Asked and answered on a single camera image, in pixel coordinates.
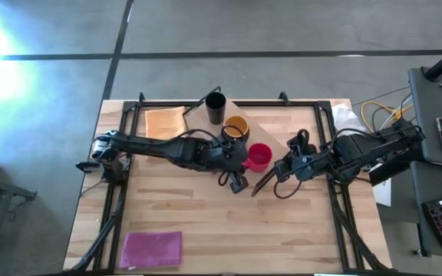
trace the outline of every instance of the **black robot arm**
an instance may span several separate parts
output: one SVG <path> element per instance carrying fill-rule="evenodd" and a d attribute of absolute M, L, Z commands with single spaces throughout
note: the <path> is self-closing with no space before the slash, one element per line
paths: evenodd
<path fill-rule="evenodd" d="M 121 175 L 121 153 L 155 156 L 173 165 L 197 172 L 224 172 L 231 180 L 233 193 L 248 186 L 242 163 L 247 152 L 241 140 L 225 140 L 222 136 L 205 140 L 177 136 L 171 140 L 157 140 L 140 136 L 127 136 L 110 130 L 97 138 L 91 157 L 104 166 L 104 177 L 114 181 Z"/>
<path fill-rule="evenodd" d="M 344 131 L 352 131 L 355 134 L 338 136 Z M 379 160 L 381 166 L 370 172 L 371 184 L 377 185 L 406 170 L 411 161 L 421 159 L 423 139 L 420 127 L 399 120 L 375 133 L 353 129 L 339 130 L 331 142 L 322 145 L 321 152 L 317 153 L 316 147 L 308 144 L 308 131 L 300 130 L 288 141 L 289 153 L 275 161 L 271 172 L 256 184 L 252 196 L 273 176 L 277 177 L 279 184 L 292 175 L 304 182 L 316 176 L 329 174 L 338 183 L 348 185 L 363 167 L 375 166 Z M 287 199 L 294 194 L 280 196 L 276 190 L 274 192 L 280 199 Z"/>

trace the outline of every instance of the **gray floor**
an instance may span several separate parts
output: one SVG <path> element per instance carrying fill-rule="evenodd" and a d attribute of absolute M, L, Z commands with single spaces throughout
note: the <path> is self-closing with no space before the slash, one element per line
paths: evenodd
<path fill-rule="evenodd" d="M 0 54 L 112 53 L 126 0 L 0 0 Z M 442 0 L 136 1 L 124 53 L 442 49 Z M 346 97 L 406 87 L 439 56 L 121 61 L 111 99 Z M 0 61 L 0 177 L 38 198 L 5 223 L 0 275 L 60 271 L 110 61 Z M 379 99 L 397 106 L 403 90 Z M 366 110 L 367 118 L 372 109 Z M 412 118 L 413 112 L 406 117 Z M 384 115 L 377 117 L 383 122 Z M 442 274 L 419 258 L 415 227 L 383 220 L 394 267 Z"/>

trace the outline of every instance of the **wooden tabletop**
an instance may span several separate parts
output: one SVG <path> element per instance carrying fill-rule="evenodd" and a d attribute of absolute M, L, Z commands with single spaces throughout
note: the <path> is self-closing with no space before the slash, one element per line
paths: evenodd
<path fill-rule="evenodd" d="M 347 99 L 330 101 L 332 106 L 351 105 Z M 122 105 L 122 100 L 104 101 L 97 135 L 118 129 Z M 314 110 L 310 107 L 241 109 L 283 146 L 301 128 L 310 132 L 310 143 L 319 146 Z M 146 110 L 151 109 L 141 108 L 137 128 L 139 136 L 145 134 L 143 113 Z M 329 140 L 328 125 L 324 123 L 324 127 Z M 279 158 L 281 156 L 275 155 L 273 160 Z M 88 174 L 83 189 L 98 182 L 100 177 L 99 173 Z M 145 156 L 135 156 L 117 265 L 120 264 L 122 243 L 128 232 L 181 231 L 181 266 L 139 270 L 137 273 L 341 272 L 325 177 L 304 182 L 302 188 L 286 200 L 274 196 L 273 182 L 254 198 L 250 194 L 255 183 L 250 183 L 250 187 L 240 194 L 233 195 L 229 187 L 219 187 L 216 177 L 210 174 L 181 169 L 164 162 L 149 162 Z M 294 189 L 294 184 L 285 184 L 280 189 L 282 194 L 289 193 Z M 103 184 L 80 198 L 64 268 L 75 265 L 97 237 L 106 190 L 107 185 Z M 360 236 L 378 259 L 391 267 L 371 186 L 357 180 L 350 185 L 349 192 Z M 348 236 L 345 240 L 353 264 Z M 109 254 L 108 247 L 105 248 L 104 266 Z M 117 267 L 116 273 L 131 271 Z"/>

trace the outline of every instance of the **pink towel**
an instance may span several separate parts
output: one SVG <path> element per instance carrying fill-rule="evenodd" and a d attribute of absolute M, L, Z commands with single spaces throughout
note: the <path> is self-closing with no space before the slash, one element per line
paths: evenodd
<path fill-rule="evenodd" d="M 127 233 L 120 268 L 180 265 L 182 232 Z"/>

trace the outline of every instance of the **desk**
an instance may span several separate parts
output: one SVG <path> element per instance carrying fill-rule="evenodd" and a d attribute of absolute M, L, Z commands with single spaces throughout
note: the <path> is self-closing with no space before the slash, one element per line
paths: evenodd
<path fill-rule="evenodd" d="M 442 256 L 442 246 L 426 220 L 421 204 L 442 199 L 442 166 L 414 161 L 411 163 L 414 191 L 424 249 Z"/>
<path fill-rule="evenodd" d="M 417 123 L 426 136 L 422 141 L 424 159 L 442 164 L 442 146 L 436 124 L 436 118 L 442 117 L 442 88 L 438 86 L 442 84 L 442 75 L 438 82 L 432 82 L 423 76 L 421 69 L 410 69 L 408 77 Z"/>
<path fill-rule="evenodd" d="M 122 100 L 104 101 L 96 134 L 118 128 L 123 103 Z M 350 106 L 349 100 L 332 100 L 331 103 Z M 141 107 L 137 135 L 144 135 L 145 110 L 148 108 Z M 310 143 L 319 145 L 312 109 L 243 107 L 242 110 L 282 145 L 301 128 L 310 132 Z M 219 187 L 211 178 L 206 181 L 207 176 L 203 174 L 168 163 L 162 163 L 161 169 L 155 169 L 145 156 L 135 157 L 117 257 L 120 258 L 121 244 L 127 232 L 183 232 L 183 260 L 180 267 L 156 268 L 138 273 L 341 271 L 324 177 L 307 181 L 290 199 L 276 199 L 272 193 L 273 183 L 252 198 L 250 193 L 255 183 L 250 183 L 250 187 L 240 194 L 233 195 L 229 187 Z M 98 173 L 87 175 L 83 188 L 92 186 L 99 178 Z M 287 186 L 282 189 L 289 191 L 293 188 Z M 367 182 L 355 181 L 349 190 L 361 237 L 380 261 L 390 267 L 388 248 L 371 186 Z M 105 185 L 98 186 L 80 199 L 64 268 L 75 265 L 96 238 L 105 192 Z M 351 252 L 348 238 L 346 243 Z M 106 246 L 104 256 L 108 254 Z M 127 273 L 118 268 L 115 272 Z"/>

